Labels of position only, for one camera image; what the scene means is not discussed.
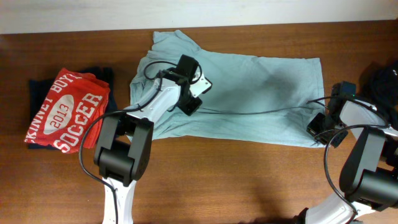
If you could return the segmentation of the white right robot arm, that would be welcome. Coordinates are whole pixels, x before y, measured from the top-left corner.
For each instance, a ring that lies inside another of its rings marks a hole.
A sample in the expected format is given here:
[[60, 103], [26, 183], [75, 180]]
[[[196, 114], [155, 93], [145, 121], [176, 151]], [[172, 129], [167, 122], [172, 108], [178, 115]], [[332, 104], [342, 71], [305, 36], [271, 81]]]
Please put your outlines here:
[[[363, 215], [397, 208], [397, 130], [383, 110], [364, 99], [329, 96], [328, 114], [307, 128], [324, 144], [323, 168], [333, 193], [322, 203], [304, 208], [294, 223], [357, 223]], [[334, 184], [328, 167], [331, 147], [348, 133], [356, 143]]]

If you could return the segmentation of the light blue t-shirt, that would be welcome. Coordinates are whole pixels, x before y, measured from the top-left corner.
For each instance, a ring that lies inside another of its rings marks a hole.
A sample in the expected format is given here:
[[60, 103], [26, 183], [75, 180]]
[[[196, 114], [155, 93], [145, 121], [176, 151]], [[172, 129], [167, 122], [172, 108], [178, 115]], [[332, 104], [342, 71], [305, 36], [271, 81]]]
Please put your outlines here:
[[131, 102], [152, 86], [151, 77], [178, 62], [196, 59], [211, 89], [191, 116], [171, 108], [155, 124], [154, 139], [198, 136], [286, 146], [317, 147], [307, 125], [323, 107], [319, 58], [222, 54], [202, 49], [182, 31], [155, 32], [130, 84]]

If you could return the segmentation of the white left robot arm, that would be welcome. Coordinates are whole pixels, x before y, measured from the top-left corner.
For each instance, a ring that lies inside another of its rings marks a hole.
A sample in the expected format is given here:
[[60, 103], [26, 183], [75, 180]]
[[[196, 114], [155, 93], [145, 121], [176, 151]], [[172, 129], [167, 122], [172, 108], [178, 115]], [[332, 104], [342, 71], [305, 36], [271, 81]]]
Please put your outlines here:
[[190, 84], [169, 74], [156, 78], [139, 102], [121, 115], [105, 117], [94, 155], [105, 187], [103, 223], [133, 222], [134, 189], [149, 163], [155, 123], [175, 105], [191, 115], [201, 104], [199, 96], [211, 86], [205, 77]]

